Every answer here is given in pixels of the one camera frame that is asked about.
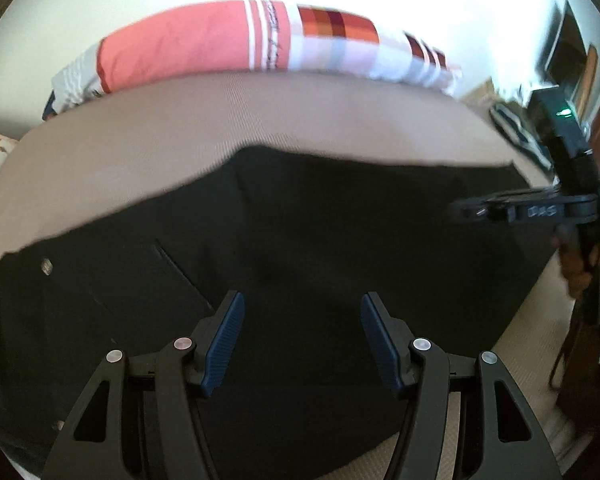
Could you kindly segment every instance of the hand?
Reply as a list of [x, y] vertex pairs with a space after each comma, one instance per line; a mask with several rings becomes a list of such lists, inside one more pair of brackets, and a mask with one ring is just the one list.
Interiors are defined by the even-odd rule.
[[[558, 238], [554, 238], [554, 245], [559, 247], [560, 266], [562, 267], [562, 275], [569, 286], [569, 295], [577, 300], [591, 283], [591, 273], [584, 270], [584, 261], [579, 251], [561, 244]], [[600, 256], [600, 249], [595, 247], [589, 255], [589, 264], [595, 265], [597, 263], [600, 265], [598, 256]]]

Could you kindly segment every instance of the black fabric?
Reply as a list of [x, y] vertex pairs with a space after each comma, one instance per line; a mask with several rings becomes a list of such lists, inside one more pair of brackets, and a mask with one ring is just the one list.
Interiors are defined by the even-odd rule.
[[[244, 328], [200, 403], [221, 478], [309, 479], [398, 430], [358, 319], [377, 291], [445, 351], [490, 348], [553, 250], [549, 228], [451, 224], [513, 168], [398, 167], [245, 148], [186, 186], [0, 260], [0, 442], [40, 473], [107, 351], [159, 350], [230, 288]], [[41, 270], [48, 258], [51, 275]]]

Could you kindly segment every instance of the striped pillowcase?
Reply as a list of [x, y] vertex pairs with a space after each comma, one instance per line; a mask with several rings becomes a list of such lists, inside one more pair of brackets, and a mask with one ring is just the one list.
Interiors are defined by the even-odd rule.
[[125, 88], [205, 72], [307, 70], [437, 88], [461, 76], [400, 30], [338, 10], [231, 0], [167, 10], [117, 30], [52, 78], [43, 118]]

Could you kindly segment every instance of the beige fabric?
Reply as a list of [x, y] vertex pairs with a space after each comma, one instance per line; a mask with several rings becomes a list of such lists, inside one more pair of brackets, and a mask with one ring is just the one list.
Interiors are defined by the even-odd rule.
[[[249, 143], [383, 163], [513, 161], [532, 185], [546, 184], [488, 124], [438, 92], [310, 73], [188, 76], [29, 132], [0, 171], [0, 256], [173, 189]], [[541, 422], [555, 402], [546, 378], [570, 310], [552, 260], [496, 345]], [[440, 479], [453, 467], [456, 397], [452, 406]], [[395, 437], [327, 478], [381, 479], [394, 445]]]

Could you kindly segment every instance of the pink pillowcase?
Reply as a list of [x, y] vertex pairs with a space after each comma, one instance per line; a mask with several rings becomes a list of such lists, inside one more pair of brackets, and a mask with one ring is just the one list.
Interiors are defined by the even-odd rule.
[[447, 93], [460, 77], [442, 52], [399, 28], [337, 10], [231, 0], [167, 10], [107, 36], [52, 79], [52, 109], [223, 70], [334, 72]]

